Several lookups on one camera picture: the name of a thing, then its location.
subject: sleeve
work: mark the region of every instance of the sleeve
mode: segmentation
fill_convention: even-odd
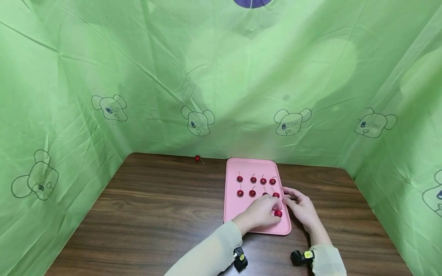
[[[233,263],[233,250],[242,242],[238,227],[228,221],[179,259],[165,276],[216,276]]]
[[[312,269],[315,276],[347,276],[339,250],[328,244],[310,247],[315,253]]]

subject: dark wood grain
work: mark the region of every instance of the dark wood grain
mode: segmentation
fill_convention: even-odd
[[[131,154],[47,275],[161,276],[223,220],[226,160]],[[307,194],[350,276],[411,275],[348,173],[278,164],[283,185]],[[289,254],[308,249],[293,219],[288,236],[247,234],[241,275],[309,275]],[[237,275],[228,269],[223,275]]]

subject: plastic tray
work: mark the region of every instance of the plastic tray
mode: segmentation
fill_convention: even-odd
[[[252,183],[250,178],[252,175],[256,177],[256,183]],[[242,182],[238,182],[236,178],[238,175],[243,177]],[[267,179],[266,184],[261,184],[259,181],[264,175]],[[270,185],[269,180],[273,178],[276,180],[274,185]],[[253,188],[256,191],[256,196],[249,196],[249,191]],[[224,222],[232,220],[238,214],[244,212],[247,207],[257,198],[261,197],[265,191],[273,194],[273,190],[280,195],[282,200],[284,193],[282,192],[282,184],[279,178],[278,167],[276,163],[270,160],[258,159],[244,159],[231,158],[227,160],[227,169],[225,175],[225,194],[224,194]],[[238,197],[236,195],[238,190],[243,190],[244,195]],[[282,203],[282,218],[281,222],[266,228],[256,228],[252,230],[253,233],[273,234],[273,235],[287,235],[292,230],[292,223],[290,222],[287,206]]]

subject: green tent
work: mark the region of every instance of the green tent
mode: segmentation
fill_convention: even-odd
[[[2,0],[1,275],[41,275],[131,152],[345,168],[442,271],[440,0]]]

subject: person's left hand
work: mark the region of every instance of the person's left hand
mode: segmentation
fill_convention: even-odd
[[[279,198],[266,194],[253,201],[247,210],[237,215],[232,221],[244,236],[254,228],[266,227],[279,223],[281,218],[274,216],[273,213],[274,211],[281,209],[282,205]]]

